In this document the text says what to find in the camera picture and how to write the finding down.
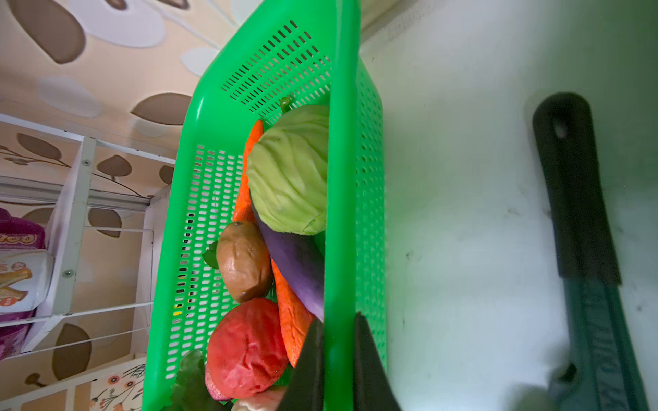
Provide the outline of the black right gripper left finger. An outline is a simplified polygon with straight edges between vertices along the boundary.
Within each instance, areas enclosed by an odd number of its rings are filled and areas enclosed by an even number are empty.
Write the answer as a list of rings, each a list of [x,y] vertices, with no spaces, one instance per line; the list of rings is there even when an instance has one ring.
[[[291,383],[277,411],[322,411],[325,380],[324,325],[313,320]]]

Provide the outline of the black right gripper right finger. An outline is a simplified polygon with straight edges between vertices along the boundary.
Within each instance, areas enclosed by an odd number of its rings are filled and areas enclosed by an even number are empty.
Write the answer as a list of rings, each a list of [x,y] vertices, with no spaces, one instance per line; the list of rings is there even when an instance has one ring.
[[[367,318],[355,318],[354,409],[359,411],[400,411],[383,368]]]

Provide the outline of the purple snack bag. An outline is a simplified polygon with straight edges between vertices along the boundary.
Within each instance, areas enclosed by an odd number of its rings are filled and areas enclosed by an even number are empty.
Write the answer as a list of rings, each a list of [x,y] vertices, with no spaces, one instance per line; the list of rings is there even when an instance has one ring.
[[[13,217],[1,209],[1,251],[25,251],[45,247],[45,229],[27,219]],[[34,317],[34,310],[17,309],[15,305],[27,297],[27,291],[14,289],[12,284],[28,279],[27,268],[11,268],[1,264],[1,322],[26,320]],[[30,330],[31,323],[1,328],[1,360],[15,356]]]

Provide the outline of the cream floral tote bag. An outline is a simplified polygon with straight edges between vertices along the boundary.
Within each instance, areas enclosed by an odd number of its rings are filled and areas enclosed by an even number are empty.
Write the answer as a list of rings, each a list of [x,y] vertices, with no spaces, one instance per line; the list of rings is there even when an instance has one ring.
[[[101,411],[142,410],[145,364],[125,366],[91,383],[90,409]]]

